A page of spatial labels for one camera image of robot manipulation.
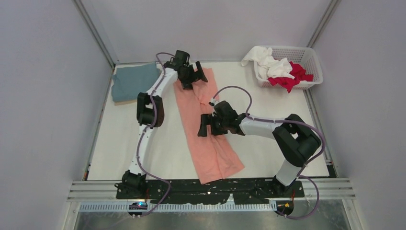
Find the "peach pink t-shirt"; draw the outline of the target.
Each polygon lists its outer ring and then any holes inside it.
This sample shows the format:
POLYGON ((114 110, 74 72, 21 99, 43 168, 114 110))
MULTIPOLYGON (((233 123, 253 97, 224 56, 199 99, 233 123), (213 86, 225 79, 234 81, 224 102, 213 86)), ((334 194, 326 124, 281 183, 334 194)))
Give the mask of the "peach pink t-shirt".
POLYGON ((198 136, 201 115, 212 113, 208 103, 218 91, 213 70, 204 68, 203 72, 207 82, 195 82, 193 89, 184 90, 180 81, 176 81, 174 92, 195 170, 200 183, 206 184, 230 177, 245 166, 226 137, 213 136, 210 126, 206 126, 206 137, 198 136))

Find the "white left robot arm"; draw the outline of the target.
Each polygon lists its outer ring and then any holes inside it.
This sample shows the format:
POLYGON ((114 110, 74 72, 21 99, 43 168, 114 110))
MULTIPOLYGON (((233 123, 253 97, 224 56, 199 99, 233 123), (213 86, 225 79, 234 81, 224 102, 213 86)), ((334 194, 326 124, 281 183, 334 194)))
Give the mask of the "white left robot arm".
POLYGON ((152 175, 143 166, 144 157, 150 150, 154 134, 164 122, 162 96, 176 81, 181 83, 184 90, 191 90, 193 83, 197 81, 208 81, 200 62, 191 64, 190 54, 185 51, 177 50, 169 61, 163 63, 159 60, 158 62, 162 67, 159 78, 150 89, 137 96, 138 143, 128 170, 124 172, 121 182, 115 184, 117 199, 146 199, 147 176, 166 182, 152 175))

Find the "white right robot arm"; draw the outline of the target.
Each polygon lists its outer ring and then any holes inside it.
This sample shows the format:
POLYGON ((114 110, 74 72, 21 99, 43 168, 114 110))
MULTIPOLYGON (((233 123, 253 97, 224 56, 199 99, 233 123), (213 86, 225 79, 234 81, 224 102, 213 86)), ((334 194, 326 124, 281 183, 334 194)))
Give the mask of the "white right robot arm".
POLYGON ((271 120, 248 112, 238 114, 226 101, 210 105, 214 111, 201 115, 199 137, 232 133, 276 141, 285 158, 272 179, 273 190, 278 196, 287 196, 292 191, 292 184, 307 164, 319 155, 316 151, 326 146, 321 132, 305 123, 299 115, 291 114, 285 119, 271 120))

